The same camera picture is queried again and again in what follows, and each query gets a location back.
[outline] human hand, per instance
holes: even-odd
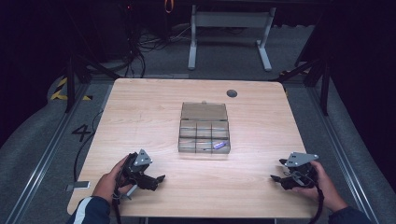
[[[334,186],[334,183],[330,179],[330,177],[326,174],[323,166],[317,161],[311,161],[312,166],[318,172],[318,185],[323,191],[324,195],[324,206],[329,208],[332,212],[336,212],[343,208],[347,207],[346,202],[341,198],[338,194],[337,189]],[[305,197],[311,198],[314,201],[318,201],[318,191],[316,188],[312,189],[304,189],[295,187],[292,189],[294,192],[297,192]]]
[[[92,196],[104,198],[109,204],[111,204],[111,201],[113,200],[114,188],[116,187],[116,179],[119,176],[122,165],[125,163],[127,158],[128,156],[124,157],[113,167],[113,169],[111,169],[110,173],[103,175],[99,179],[99,182],[93,190]],[[128,192],[131,187],[132,185],[127,185],[119,188],[119,191],[124,194]]]

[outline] dark background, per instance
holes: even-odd
[[[367,0],[333,11],[336,20],[324,20],[324,28],[318,24],[301,58],[309,61],[317,57],[326,50],[323,40],[333,38],[329,45],[332,79],[362,140],[393,189],[396,185],[391,166],[391,155],[396,148],[394,8],[390,1]],[[109,2],[7,0],[1,3],[0,146],[47,103],[47,91],[63,72],[72,51],[99,63],[122,58],[127,53],[125,18],[120,13],[124,9]],[[177,7],[172,15],[144,7],[140,11],[145,10],[147,13],[136,12],[134,20],[163,38],[172,25],[188,22],[190,13],[184,7]],[[299,14],[288,13],[285,8],[276,13],[274,24],[293,26],[316,22],[318,14],[304,14],[312,18],[297,21]]]

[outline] person's left hand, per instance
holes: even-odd
[[[124,157],[121,161],[119,161],[110,173],[103,175],[95,189],[93,190],[92,196],[98,196],[104,198],[109,204],[113,200],[114,188],[116,187],[116,178],[119,176],[120,171],[122,169],[122,165],[125,163],[128,156]],[[125,194],[132,187],[132,185],[127,185],[122,188],[119,188],[121,194]]]

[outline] black round hole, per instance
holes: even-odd
[[[238,95],[238,92],[236,92],[235,90],[228,90],[227,95],[230,97],[236,97]]]

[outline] person's right hand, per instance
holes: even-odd
[[[338,194],[337,189],[334,186],[334,183],[326,174],[323,166],[317,161],[311,161],[311,164],[318,172],[318,185],[323,191],[324,206],[329,208],[332,212],[336,212],[338,210],[346,208],[347,207],[346,202]],[[304,195],[305,197],[311,198],[316,202],[318,201],[318,191],[316,188],[304,189],[304,188],[295,187],[292,190],[301,195]]]

